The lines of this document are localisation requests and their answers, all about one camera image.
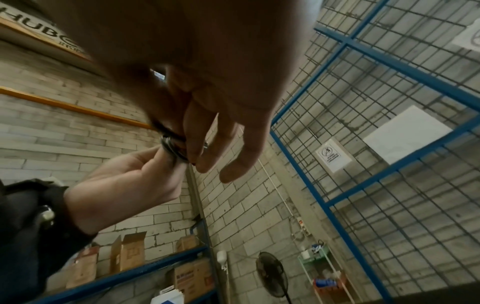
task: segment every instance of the person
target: person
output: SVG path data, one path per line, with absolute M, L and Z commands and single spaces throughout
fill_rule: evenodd
M 2 303 L 34 298 L 99 231 L 177 198 L 185 160 L 207 172 L 239 124 L 244 146 L 220 180 L 245 174 L 262 152 L 321 1 L 38 3 L 127 96 L 185 141 L 114 158 L 70 188 L 0 184 Z M 166 67 L 166 85 L 151 73 L 158 65 Z M 217 115 L 217 134 L 204 150 Z

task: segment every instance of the wire mesh fence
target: wire mesh fence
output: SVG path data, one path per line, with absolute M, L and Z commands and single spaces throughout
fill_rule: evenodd
M 318 194 L 328 231 L 392 296 L 480 280 L 480 116 L 472 107 L 480 103 L 480 54 L 451 44 L 479 17 L 479 1 L 325 1 L 272 125 Z M 365 46 L 400 64 L 359 51 Z M 442 88 L 423 81 L 428 75 Z M 364 139 L 411 106 L 452 131 L 389 164 Z M 332 137 L 355 160 L 335 174 L 314 156 Z

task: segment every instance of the circular symbol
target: circular symbol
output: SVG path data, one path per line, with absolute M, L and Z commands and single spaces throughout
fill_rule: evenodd
M 477 31 L 472 37 L 471 37 L 471 44 L 473 44 L 476 47 L 480 47 L 480 31 Z
M 326 147 L 326 148 L 323 148 L 323 150 L 321 151 L 321 154 L 323 156 L 329 156 L 334 150 L 331 148 L 331 147 Z

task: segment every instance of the hand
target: hand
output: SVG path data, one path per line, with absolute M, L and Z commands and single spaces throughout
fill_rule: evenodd
M 41 0 L 76 42 L 150 115 L 185 134 L 188 159 L 212 168 L 244 125 L 244 146 L 220 172 L 260 156 L 320 0 Z M 150 68 L 167 66 L 167 85 Z M 203 142 L 218 113 L 217 134 Z
M 180 196 L 187 164 L 155 147 L 113 158 L 67 189 L 73 222 L 95 234 Z

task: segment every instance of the green tray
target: green tray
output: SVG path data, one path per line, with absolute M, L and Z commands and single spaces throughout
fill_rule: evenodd
M 318 260 L 321 260 L 321 259 L 324 259 L 325 258 L 325 255 L 328 254 L 330 252 L 330 249 L 327 245 L 324 245 L 323 246 L 323 251 L 320 250 L 318 253 L 315 253 L 313 255 L 313 257 L 309 258 L 309 259 L 303 259 L 302 258 L 302 255 L 299 255 L 298 256 L 298 260 L 300 261 L 300 263 L 302 264 L 309 264 L 309 263 L 313 263 L 315 261 L 318 261 Z

